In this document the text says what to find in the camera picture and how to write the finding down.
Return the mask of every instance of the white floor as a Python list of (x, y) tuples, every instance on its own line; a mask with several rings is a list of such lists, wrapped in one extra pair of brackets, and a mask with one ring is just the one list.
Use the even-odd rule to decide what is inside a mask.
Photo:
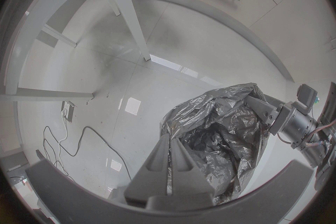
[[(69, 137), (62, 142), (72, 154), (82, 129), (89, 125), (119, 151), (133, 177), (159, 139), (162, 117), (174, 106), (209, 89), (248, 82), (285, 100), (283, 76), (233, 30), (172, 3), (133, 3), (152, 60), (145, 62), (123, 17), (114, 15), (107, 0), (87, 0), (65, 28), (63, 34), (78, 43), (76, 48), (60, 41), (51, 48), (36, 40), (27, 58), (20, 87), (94, 94), (93, 100), (74, 102)], [(19, 102), (18, 111), (24, 153), (33, 164), (38, 160), (36, 149), (44, 153), (46, 125), (57, 139), (65, 136), (61, 102)], [(46, 138), (58, 151), (48, 131)], [(280, 161), (268, 171), (256, 171), (250, 190), (292, 159), (306, 163), (276, 137), (269, 139), (264, 155), (263, 166), (269, 156)], [(78, 184), (102, 197), (129, 182), (124, 165), (120, 171), (111, 168), (112, 161), (122, 163), (119, 157), (88, 129), (78, 155), (62, 151), (61, 157)]]

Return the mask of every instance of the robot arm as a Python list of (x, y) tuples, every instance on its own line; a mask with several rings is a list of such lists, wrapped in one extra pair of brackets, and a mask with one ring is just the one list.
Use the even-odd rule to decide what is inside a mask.
[(311, 167), (317, 166), (315, 189), (318, 190), (335, 166), (336, 147), (336, 84), (331, 83), (324, 109), (316, 121), (308, 115), (317, 98), (317, 91), (302, 84), (297, 92), (299, 102), (284, 103), (271, 96), (266, 102), (247, 96), (245, 102), (262, 121), (270, 125), (273, 135), (283, 133), (293, 149), (299, 150)]

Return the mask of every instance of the outlet cover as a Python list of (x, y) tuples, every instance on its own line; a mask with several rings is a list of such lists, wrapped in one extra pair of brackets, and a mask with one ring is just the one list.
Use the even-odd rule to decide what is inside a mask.
[(74, 104), (72, 102), (69, 101), (63, 101), (62, 102), (62, 108), (61, 111), (63, 111), (63, 109), (66, 109), (66, 115), (65, 118), (67, 121), (69, 121), (70, 123), (72, 122), (72, 116), (74, 114)]

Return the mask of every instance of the white cable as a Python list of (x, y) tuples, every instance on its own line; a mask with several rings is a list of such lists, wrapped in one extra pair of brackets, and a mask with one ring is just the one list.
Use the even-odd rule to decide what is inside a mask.
[(65, 127), (66, 136), (65, 136), (65, 138), (58, 141), (58, 157), (59, 157), (59, 161), (61, 162), (62, 167), (64, 167), (64, 165), (63, 165), (63, 162), (62, 162), (62, 159), (61, 159), (61, 142), (64, 141), (68, 137), (68, 128), (67, 128), (67, 123), (66, 123), (66, 119), (65, 119), (66, 114), (67, 114), (67, 110), (63, 109), (62, 112), (61, 112), (61, 115), (62, 115), (62, 120), (63, 120), (64, 127)]

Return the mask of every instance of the floor outlet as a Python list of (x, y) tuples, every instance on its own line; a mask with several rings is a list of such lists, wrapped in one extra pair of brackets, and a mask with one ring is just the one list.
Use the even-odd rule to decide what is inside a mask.
[(73, 116), (73, 113), (74, 113), (73, 103), (69, 102), (69, 101), (63, 101), (61, 111), (63, 111), (63, 109), (66, 109), (66, 114), (65, 114), (66, 120), (71, 123), (72, 122), (72, 116)]

